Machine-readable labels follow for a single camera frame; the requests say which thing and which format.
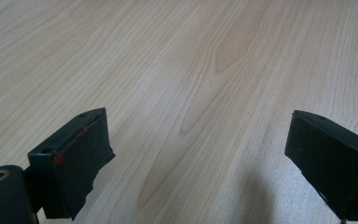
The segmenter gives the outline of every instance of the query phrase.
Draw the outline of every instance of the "wooden table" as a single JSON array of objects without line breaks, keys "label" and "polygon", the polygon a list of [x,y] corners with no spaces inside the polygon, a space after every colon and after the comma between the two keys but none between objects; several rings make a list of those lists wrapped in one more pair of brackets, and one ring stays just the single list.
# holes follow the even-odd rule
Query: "wooden table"
[{"label": "wooden table", "polygon": [[358,1],[0,0],[0,165],[98,107],[74,223],[339,223],[283,151],[295,109],[358,133]]}]

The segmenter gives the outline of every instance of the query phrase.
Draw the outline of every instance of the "red mark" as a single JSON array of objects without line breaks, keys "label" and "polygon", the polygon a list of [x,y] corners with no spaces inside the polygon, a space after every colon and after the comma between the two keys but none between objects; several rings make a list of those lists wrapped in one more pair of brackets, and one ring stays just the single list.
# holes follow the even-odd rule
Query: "red mark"
[{"label": "red mark", "polygon": [[63,154],[58,154],[54,157],[55,165],[64,165],[65,164],[65,156]]},{"label": "red mark", "polygon": [[84,129],[81,131],[81,137],[86,137],[87,132],[89,131],[89,128],[84,127]]}]

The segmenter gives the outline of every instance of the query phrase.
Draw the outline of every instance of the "light wood surface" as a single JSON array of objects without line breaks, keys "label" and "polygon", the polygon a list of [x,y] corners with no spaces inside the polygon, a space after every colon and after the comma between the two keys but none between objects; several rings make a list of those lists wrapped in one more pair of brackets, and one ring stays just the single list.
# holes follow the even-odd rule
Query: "light wood surface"
[{"label": "light wood surface", "polygon": [[0,165],[97,107],[74,223],[338,224],[283,151],[295,109],[358,133],[358,1],[0,0]]}]

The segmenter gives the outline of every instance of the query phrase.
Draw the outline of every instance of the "black object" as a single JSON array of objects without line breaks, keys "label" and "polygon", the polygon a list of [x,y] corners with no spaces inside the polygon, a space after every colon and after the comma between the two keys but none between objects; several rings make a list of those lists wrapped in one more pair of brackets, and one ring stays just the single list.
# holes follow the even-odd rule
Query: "black object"
[{"label": "black object", "polygon": [[284,154],[342,220],[358,221],[358,135],[304,111],[293,113]]},{"label": "black object", "polygon": [[91,110],[70,120],[28,153],[30,166],[0,167],[0,223],[75,219],[98,171],[115,157],[109,145],[106,111]]}]

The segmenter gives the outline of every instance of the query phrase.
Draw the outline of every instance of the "black bracket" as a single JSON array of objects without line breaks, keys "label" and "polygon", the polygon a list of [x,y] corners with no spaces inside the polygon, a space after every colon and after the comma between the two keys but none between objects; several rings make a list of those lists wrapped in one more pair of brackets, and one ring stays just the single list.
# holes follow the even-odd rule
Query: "black bracket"
[{"label": "black bracket", "polygon": [[115,157],[105,108],[80,114],[28,153],[30,166],[0,166],[0,223],[75,219],[99,170]]},{"label": "black bracket", "polygon": [[358,221],[358,135],[335,122],[295,111],[284,154],[341,220]]}]

